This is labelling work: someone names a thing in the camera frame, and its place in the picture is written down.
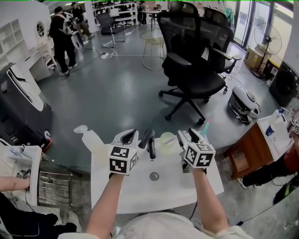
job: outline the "concrete floor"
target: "concrete floor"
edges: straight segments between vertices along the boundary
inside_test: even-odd
[[[147,29],[149,26],[141,26],[127,36],[125,43],[117,43],[114,48],[117,54],[142,55],[145,43],[139,36]],[[106,41],[107,37],[96,34],[95,38],[85,45],[86,49],[78,53],[77,69],[98,55],[95,50],[87,48],[97,49],[99,53],[110,53],[111,50],[101,47]],[[244,55],[244,52],[234,45],[230,46],[228,52],[231,55],[236,53]],[[146,129],[152,128],[156,132],[156,137],[167,131],[176,134],[179,129],[203,128],[204,126],[196,124],[199,117],[188,104],[181,107],[170,122],[165,120],[164,116],[179,99],[171,96],[164,96],[163,99],[158,97],[159,90],[170,87],[167,86],[168,79],[159,66],[162,62],[158,58],[154,58],[153,61],[156,70],[149,71],[143,67],[140,56],[114,56],[106,60],[97,58],[83,69],[72,73],[64,81],[60,80],[58,74],[40,81],[42,93],[53,109],[51,131],[53,144],[47,154],[59,163],[89,172],[91,154],[81,141],[82,135],[73,132],[79,125],[87,125],[105,143],[110,143],[117,133],[130,128],[139,130],[141,136]],[[207,132],[209,142],[218,151],[235,143],[252,126],[246,126],[238,121],[227,107],[234,86],[242,83],[255,95],[261,106],[261,118],[272,114],[278,108],[266,84],[258,85],[262,81],[249,73],[242,60],[237,65],[238,67],[226,80],[228,86],[226,95],[220,91],[211,97],[208,104],[197,100],[202,112],[211,122]],[[231,225],[271,206],[273,197],[280,187],[268,183],[258,189],[244,190],[237,181],[231,181],[229,160],[218,156],[216,161],[224,185],[224,193],[219,195],[219,199]],[[283,178],[275,182],[283,183],[288,180],[289,178]],[[283,225],[286,222],[294,223],[298,218],[298,194],[299,191],[293,192],[280,204],[245,222],[242,228],[256,239],[293,238],[297,227],[289,226],[284,230]],[[176,211],[189,217],[193,207],[194,205],[187,205]],[[90,209],[87,207],[80,213],[84,225],[89,212]],[[119,224],[125,223],[131,216],[118,216]]]

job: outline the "chair armrest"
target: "chair armrest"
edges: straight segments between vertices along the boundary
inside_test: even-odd
[[[192,66],[192,64],[190,62],[188,62],[187,60],[185,60],[184,58],[180,57],[179,55],[177,55],[173,52],[167,53],[167,58],[171,59],[172,61],[174,61],[176,64],[178,64],[181,67]]]
[[[218,49],[212,48],[212,51],[214,51],[215,53],[223,56],[225,59],[231,61],[232,57],[230,57],[228,54],[224,53],[223,51],[220,51]]]
[[[242,59],[242,56],[241,55],[235,55],[235,56],[232,56],[232,58],[236,61],[239,61]]]

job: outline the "faucet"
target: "faucet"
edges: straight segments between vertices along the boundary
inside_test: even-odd
[[[139,148],[145,148],[147,145],[147,151],[149,152],[149,157],[151,159],[156,158],[156,153],[155,153],[155,131],[152,129],[148,129],[145,131],[143,139],[140,141],[138,147]]]

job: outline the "sink basin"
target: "sink basin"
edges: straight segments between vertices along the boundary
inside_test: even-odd
[[[129,176],[125,176],[117,214],[141,213],[166,210],[196,202],[196,191],[191,173],[183,173],[181,156],[183,152],[178,141],[171,151],[163,155],[160,139],[155,140],[156,159],[151,160],[146,149],[138,149],[139,161]],[[152,181],[150,174],[156,172],[158,180]],[[95,206],[107,182],[109,170],[96,156],[92,155],[91,200]],[[215,163],[207,169],[207,176],[216,194],[223,192],[220,175]]]

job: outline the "cup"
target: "cup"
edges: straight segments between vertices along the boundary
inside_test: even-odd
[[[165,132],[161,135],[160,138],[160,151],[162,154],[166,155],[171,150],[172,146],[174,145],[176,141],[176,136],[170,132]]]
[[[270,136],[271,134],[273,134],[276,131],[275,125],[270,124],[269,127],[266,130],[266,135]]]

